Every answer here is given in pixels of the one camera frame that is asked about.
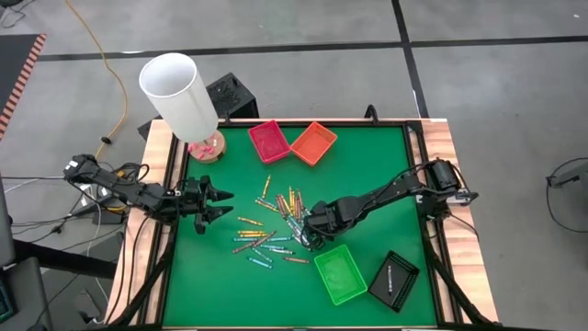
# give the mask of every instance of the plastic tray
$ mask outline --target plastic tray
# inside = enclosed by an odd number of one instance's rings
[[[290,149],[302,161],[314,166],[336,140],[336,134],[321,124],[313,122],[292,144]]]
[[[261,161],[265,164],[276,162],[290,152],[286,137],[275,120],[249,129],[249,137]]]
[[[346,302],[368,290],[346,245],[340,245],[315,257],[314,263],[334,305]]]
[[[388,266],[391,267],[392,292],[389,292],[388,287]],[[417,267],[394,251],[390,251],[379,268],[376,278],[369,286],[369,292],[393,311],[399,313],[413,289],[418,275],[419,269]]]

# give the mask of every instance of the red tray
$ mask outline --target red tray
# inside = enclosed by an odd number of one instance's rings
[[[261,161],[265,164],[276,162],[290,152],[286,137],[275,120],[249,129],[249,136]]]

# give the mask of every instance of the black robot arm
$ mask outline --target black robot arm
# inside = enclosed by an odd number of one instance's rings
[[[420,181],[417,174],[421,170],[430,179],[431,185]],[[460,188],[457,169],[449,161],[437,159],[407,169],[388,184],[362,196],[343,197],[330,203],[319,201],[312,207],[311,215],[304,219],[302,232],[311,249],[321,249],[325,239],[333,240],[343,234],[364,220],[371,211],[408,196],[422,196],[433,204],[443,203]],[[470,192],[469,202],[477,196],[477,193]]]
[[[92,155],[80,154],[64,168],[64,179],[70,184],[97,184],[106,188],[123,203],[132,204],[150,218],[164,224],[171,224],[178,216],[195,215],[197,233],[204,234],[205,224],[211,223],[232,207],[211,207],[207,201],[232,198],[232,193],[215,189],[208,176],[200,180],[182,180],[178,189],[166,189],[157,183],[142,183],[118,177],[98,164]]]

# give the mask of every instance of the concrete floor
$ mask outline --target concrete floor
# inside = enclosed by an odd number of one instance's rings
[[[73,1],[106,51],[160,51],[334,41],[400,40],[388,0]],[[585,35],[588,3],[574,0],[401,0],[411,40]],[[43,54],[96,52],[61,0],[38,1],[14,29],[48,33]],[[545,176],[586,156],[586,43],[414,49],[431,117],[448,118],[498,315],[506,325],[584,330],[587,234],[559,228],[545,206]],[[257,97],[262,117],[416,117],[401,49],[194,57],[205,83],[233,72]],[[129,119],[104,160],[141,160],[135,131],[155,110],[137,77],[149,59],[115,60],[130,93]],[[69,157],[94,153],[122,101],[100,61],[37,63],[0,143],[9,176],[56,176]],[[558,217],[588,229],[577,188],[553,192]],[[64,214],[76,192],[43,182],[8,194],[17,222]],[[32,240],[47,229],[30,231]],[[89,221],[41,243],[89,239]]]

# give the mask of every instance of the green tray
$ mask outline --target green tray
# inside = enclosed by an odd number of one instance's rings
[[[333,300],[339,305],[368,290],[347,245],[340,245],[314,258],[322,281]]]

